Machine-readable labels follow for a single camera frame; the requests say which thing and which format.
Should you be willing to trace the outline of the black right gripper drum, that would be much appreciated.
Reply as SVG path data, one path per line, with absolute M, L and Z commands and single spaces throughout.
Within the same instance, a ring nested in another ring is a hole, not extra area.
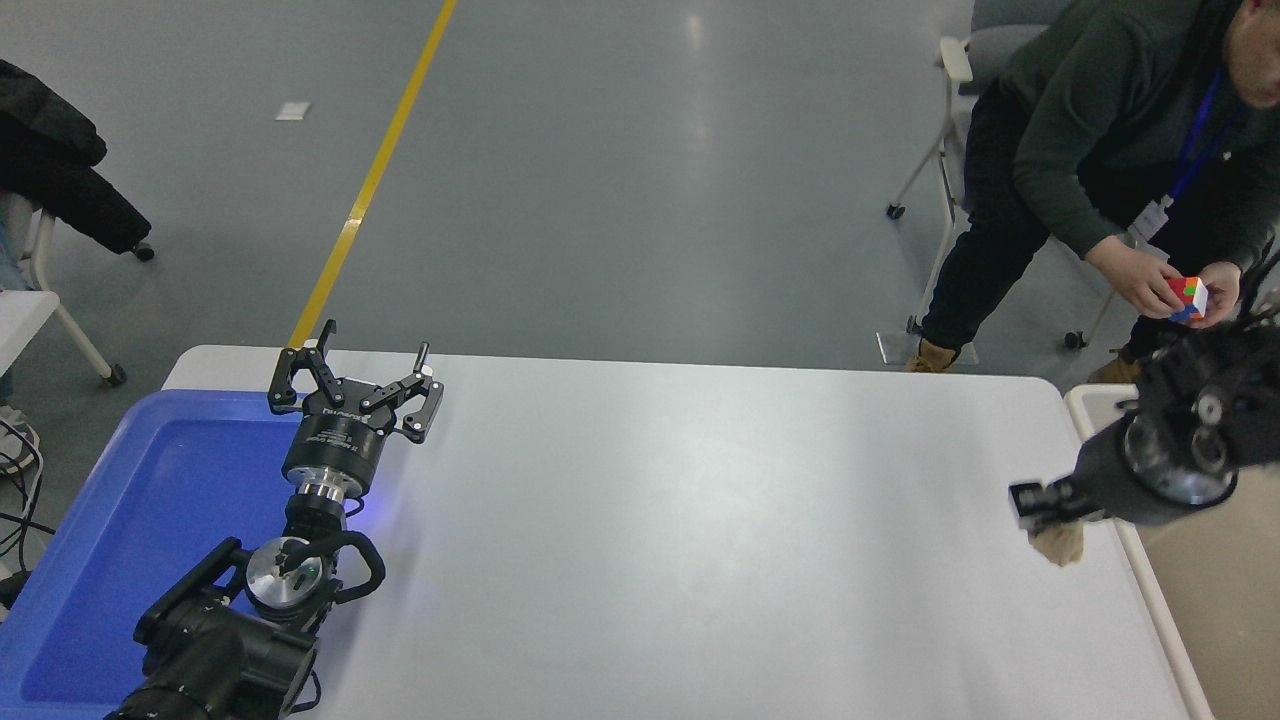
M 1111 518 L 1158 527 L 1224 503 L 1238 487 L 1238 470 L 1224 462 L 1208 470 L 1189 452 L 1178 455 L 1152 418 L 1123 418 L 1083 446 L 1075 488 Z

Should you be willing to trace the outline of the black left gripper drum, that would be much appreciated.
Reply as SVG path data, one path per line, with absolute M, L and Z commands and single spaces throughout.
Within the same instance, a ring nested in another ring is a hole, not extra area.
M 370 415 L 361 411 L 361 401 L 378 389 L 379 386 L 344 378 L 337 407 L 320 389 L 306 396 L 303 419 L 285 454 L 282 475 L 298 487 L 330 484 L 346 496 L 365 496 L 372 486 L 387 432 L 396 423 L 388 406 Z

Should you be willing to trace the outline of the person's right hand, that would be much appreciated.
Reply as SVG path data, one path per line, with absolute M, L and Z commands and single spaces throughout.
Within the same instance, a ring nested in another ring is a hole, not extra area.
M 1119 236 L 1102 238 L 1085 252 L 1084 260 L 1142 316 L 1169 319 L 1184 309 L 1169 284 L 1181 277 L 1179 272 L 1156 255 L 1130 247 Z

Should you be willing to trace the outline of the person's left hand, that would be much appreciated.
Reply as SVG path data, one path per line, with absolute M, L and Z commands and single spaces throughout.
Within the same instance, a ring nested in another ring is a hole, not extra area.
M 1207 304 L 1202 318 L 1189 327 L 1204 329 L 1233 316 L 1240 299 L 1242 269 L 1230 261 L 1211 263 L 1198 273 L 1207 291 Z

